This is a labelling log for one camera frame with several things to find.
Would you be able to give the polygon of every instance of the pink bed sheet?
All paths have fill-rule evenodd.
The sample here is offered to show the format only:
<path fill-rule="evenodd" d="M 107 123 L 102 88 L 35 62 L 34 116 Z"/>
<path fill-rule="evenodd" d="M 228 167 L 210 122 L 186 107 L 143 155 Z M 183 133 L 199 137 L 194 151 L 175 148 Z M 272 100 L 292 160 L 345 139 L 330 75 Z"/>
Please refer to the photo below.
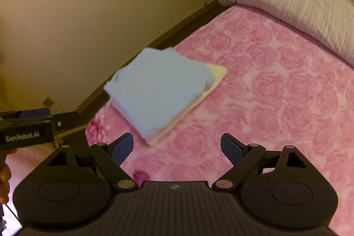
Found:
<path fill-rule="evenodd" d="M 130 132 L 134 151 L 121 167 L 137 182 L 209 184 L 232 166 L 220 149 L 223 133 L 268 150 L 296 145 L 339 195 L 330 227 L 354 235 L 354 70 L 304 33 L 238 5 L 175 49 L 225 66 L 225 79 L 157 147 L 149 147 L 111 102 L 89 123 L 89 144 Z"/>

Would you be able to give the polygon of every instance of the metal screw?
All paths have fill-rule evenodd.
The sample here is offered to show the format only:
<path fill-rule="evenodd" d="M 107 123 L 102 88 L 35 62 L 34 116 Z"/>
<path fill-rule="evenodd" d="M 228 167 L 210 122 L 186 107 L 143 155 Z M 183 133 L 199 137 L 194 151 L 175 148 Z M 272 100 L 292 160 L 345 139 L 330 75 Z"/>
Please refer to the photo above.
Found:
<path fill-rule="evenodd" d="M 229 189 L 234 184 L 230 180 L 222 179 L 215 182 L 215 185 L 221 189 Z"/>
<path fill-rule="evenodd" d="M 120 180 L 117 185 L 119 188 L 129 189 L 135 186 L 135 182 L 133 180 L 125 179 L 125 180 Z"/>

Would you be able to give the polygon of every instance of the folded blue shirt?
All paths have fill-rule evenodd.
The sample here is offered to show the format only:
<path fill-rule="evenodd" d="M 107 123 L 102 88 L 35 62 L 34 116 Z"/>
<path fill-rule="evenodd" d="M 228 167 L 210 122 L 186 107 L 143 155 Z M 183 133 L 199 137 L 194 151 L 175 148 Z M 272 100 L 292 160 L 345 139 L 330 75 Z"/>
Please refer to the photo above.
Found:
<path fill-rule="evenodd" d="M 203 63 L 182 57 L 172 48 L 145 48 L 115 73 L 104 90 L 149 140 L 214 81 Z"/>

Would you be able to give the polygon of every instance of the triangular cutout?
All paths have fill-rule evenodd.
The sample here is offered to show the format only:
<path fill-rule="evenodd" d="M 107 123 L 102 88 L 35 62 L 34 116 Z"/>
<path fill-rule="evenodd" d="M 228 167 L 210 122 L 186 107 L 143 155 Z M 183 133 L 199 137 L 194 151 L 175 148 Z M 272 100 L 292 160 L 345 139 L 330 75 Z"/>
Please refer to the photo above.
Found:
<path fill-rule="evenodd" d="M 287 167 L 306 168 L 306 165 L 301 161 L 301 159 L 296 155 L 295 152 L 289 153 L 286 166 Z"/>
<path fill-rule="evenodd" d="M 58 155 L 52 159 L 51 162 L 49 162 L 48 166 L 61 166 L 61 165 L 67 165 L 68 160 L 66 156 L 66 152 L 61 151 L 58 153 Z"/>

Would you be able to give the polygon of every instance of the black cable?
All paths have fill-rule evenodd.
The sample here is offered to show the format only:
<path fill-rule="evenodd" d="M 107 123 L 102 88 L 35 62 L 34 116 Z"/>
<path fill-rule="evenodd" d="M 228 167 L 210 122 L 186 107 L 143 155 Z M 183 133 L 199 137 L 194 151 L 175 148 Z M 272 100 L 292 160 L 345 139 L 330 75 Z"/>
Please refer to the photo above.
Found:
<path fill-rule="evenodd" d="M 16 214 L 11 210 L 11 208 L 10 208 L 7 204 L 5 204 L 5 205 L 6 205 L 6 207 L 8 208 L 8 210 L 10 210 L 11 213 L 15 216 L 15 218 L 17 219 L 17 221 L 20 223 L 20 220 L 17 218 Z"/>

